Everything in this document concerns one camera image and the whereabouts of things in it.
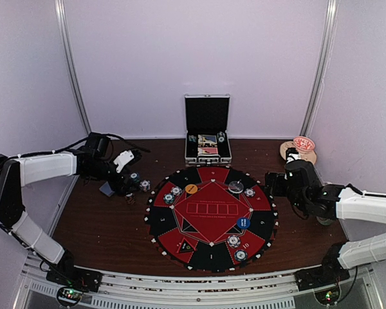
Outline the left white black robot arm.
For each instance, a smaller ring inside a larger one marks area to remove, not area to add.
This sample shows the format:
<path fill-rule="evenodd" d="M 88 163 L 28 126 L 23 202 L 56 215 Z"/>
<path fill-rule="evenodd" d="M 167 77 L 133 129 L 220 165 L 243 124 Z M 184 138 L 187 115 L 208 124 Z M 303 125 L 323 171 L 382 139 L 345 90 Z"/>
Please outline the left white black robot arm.
<path fill-rule="evenodd" d="M 66 286 L 75 285 L 79 271 L 67 261 L 68 251 L 35 222 L 36 215 L 27 201 L 33 200 L 33 189 L 50 194 L 51 184 L 68 183 L 70 178 L 107 182 L 115 194 L 132 191 L 129 166 L 140 159 L 140 150 L 128 142 L 128 148 L 118 154 L 107 154 L 114 140 L 123 138 L 106 133 L 90 133 L 70 145 L 31 153 L 0 154 L 0 229 L 18 240 L 45 262 L 56 265 L 55 276 Z"/>

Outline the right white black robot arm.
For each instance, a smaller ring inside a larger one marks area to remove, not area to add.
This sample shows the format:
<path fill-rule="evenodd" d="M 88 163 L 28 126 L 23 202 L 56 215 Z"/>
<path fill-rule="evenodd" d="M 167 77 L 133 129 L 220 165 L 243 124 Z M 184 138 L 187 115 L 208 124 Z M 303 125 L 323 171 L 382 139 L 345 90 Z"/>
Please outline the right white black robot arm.
<path fill-rule="evenodd" d="M 303 215 L 386 224 L 386 194 L 361 191 L 351 184 L 323 184 L 311 162 L 288 162 L 283 173 L 267 173 L 264 181 L 270 195 L 287 198 Z M 328 285 L 342 269 L 385 260 L 386 233 L 336 244 L 318 268 L 317 279 Z"/>

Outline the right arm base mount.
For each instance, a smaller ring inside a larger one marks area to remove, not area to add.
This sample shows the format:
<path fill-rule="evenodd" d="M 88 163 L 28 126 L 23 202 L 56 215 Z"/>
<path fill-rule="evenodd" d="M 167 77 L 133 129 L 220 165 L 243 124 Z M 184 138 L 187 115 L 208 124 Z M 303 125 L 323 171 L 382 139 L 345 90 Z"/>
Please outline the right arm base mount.
<path fill-rule="evenodd" d="M 348 269 L 344 269 L 338 261 L 339 251 L 343 245 L 344 243 L 332 245 L 319 266 L 303 268 L 294 273 L 299 291 L 337 284 L 350 278 Z"/>

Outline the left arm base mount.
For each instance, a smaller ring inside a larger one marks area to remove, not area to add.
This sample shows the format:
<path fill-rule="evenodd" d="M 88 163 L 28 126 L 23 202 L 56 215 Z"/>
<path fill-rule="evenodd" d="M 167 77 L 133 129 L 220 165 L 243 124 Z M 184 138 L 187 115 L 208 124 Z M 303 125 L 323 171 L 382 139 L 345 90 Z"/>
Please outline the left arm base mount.
<path fill-rule="evenodd" d="M 79 267 L 70 270 L 51 268 L 46 274 L 46 280 L 82 292 L 98 292 L 102 273 Z"/>

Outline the dark blue green chip stack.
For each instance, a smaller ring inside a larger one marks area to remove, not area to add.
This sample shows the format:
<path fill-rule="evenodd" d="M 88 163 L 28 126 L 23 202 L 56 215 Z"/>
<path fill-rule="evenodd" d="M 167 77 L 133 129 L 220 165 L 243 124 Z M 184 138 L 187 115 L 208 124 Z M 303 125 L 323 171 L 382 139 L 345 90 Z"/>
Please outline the dark blue green chip stack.
<path fill-rule="evenodd" d="M 131 181 L 131 187 L 134 190 L 138 190 L 140 188 L 140 175 L 138 173 L 131 173 L 129 179 Z"/>

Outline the teal chip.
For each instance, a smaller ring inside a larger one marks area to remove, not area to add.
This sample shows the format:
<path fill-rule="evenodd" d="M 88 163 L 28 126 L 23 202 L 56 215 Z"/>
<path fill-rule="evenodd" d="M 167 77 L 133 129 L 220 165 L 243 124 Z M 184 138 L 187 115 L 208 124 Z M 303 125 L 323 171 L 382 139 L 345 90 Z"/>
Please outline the teal chip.
<path fill-rule="evenodd" d="M 175 200 L 175 195 L 171 193 L 167 193 L 163 196 L 163 201 L 166 205 L 172 205 Z"/>

